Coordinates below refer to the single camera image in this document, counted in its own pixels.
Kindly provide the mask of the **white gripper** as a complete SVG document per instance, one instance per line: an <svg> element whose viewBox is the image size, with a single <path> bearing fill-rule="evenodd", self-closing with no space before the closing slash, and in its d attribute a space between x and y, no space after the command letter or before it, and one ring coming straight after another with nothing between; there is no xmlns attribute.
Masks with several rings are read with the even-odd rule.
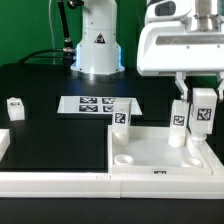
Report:
<svg viewBox="0 0 224 224"><path fill-rule="evenodd" d="M221 0L147 0L137 70L143 76L175 74L181 99L188 99L186 73L218 73L224 100L224 15Z"/></svg>

